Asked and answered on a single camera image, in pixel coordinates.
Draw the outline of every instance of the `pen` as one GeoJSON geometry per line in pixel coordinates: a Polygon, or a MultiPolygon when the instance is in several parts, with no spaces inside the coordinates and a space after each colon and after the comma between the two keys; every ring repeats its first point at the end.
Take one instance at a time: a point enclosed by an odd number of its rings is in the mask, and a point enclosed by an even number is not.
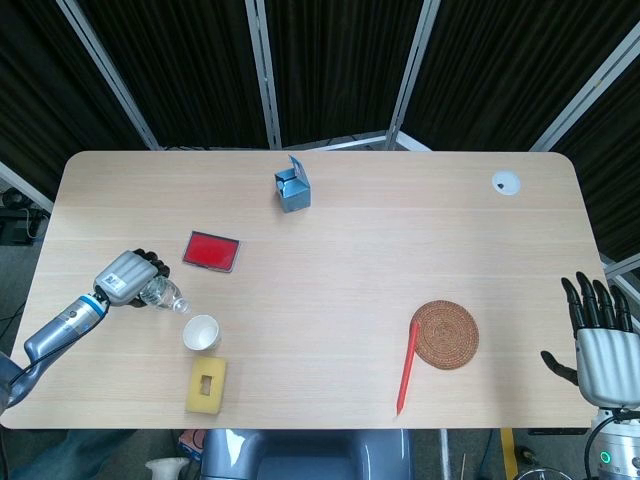
{"type": "Polygon", "coordinates": [[[407,386],[409,385],[409,376],[411,375],[411,365],[413,365],[413,355],[416,351],[416,338],[420,326],[418,322],[411,322],[409,328],[409,344],[407,345],[407,356],[404,359],[404,369],[402,371],[402,381],[400,382],[400,391],[398,392],[398,401],[396,402],[396,414],[400,415],[404,407],[404,399],[407,396],[407,386]]]}

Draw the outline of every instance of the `sponge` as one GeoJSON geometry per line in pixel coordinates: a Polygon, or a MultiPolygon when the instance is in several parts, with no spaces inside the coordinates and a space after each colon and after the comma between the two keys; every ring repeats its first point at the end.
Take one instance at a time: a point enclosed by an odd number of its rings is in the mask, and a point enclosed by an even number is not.
{"type": "Polygon", "coordinates": [[[227,361],[224,358],[196,357],[189,381],[188,412],[215,415],[220,411],[226,368],[227,361]]]}

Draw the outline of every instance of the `red stamp pad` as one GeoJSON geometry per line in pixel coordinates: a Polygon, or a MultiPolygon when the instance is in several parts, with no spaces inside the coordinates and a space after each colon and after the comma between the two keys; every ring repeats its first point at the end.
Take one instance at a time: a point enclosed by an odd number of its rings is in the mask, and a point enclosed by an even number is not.
{"type": "Polygon", "coordinates": [[[202,232],[191,232],[182,261],[221,272],[233,270],[240,242],[202,232]]]}

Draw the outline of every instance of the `brown coaster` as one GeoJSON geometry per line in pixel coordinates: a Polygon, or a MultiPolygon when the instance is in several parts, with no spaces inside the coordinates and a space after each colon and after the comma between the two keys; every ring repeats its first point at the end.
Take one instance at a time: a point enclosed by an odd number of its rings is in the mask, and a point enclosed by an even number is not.
{"type": "Polygon", "coordinates": [[[411,321],[420,324],[416,353],[436,368],[459,368],[478,350],[478,326],[469,312],[456,303],[429,302],[418,309],[411,321]]]}

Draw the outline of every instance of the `jeans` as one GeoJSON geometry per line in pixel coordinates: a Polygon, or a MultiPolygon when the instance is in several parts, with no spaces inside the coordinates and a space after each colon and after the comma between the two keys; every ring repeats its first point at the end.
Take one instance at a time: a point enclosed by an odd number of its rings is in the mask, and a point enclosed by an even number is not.
{"type": "Polygon", "coordinates": [[[11,480],[88,480],[135,430],[69,430],[62,443],[29,465],[11,472],[11,480]]]}

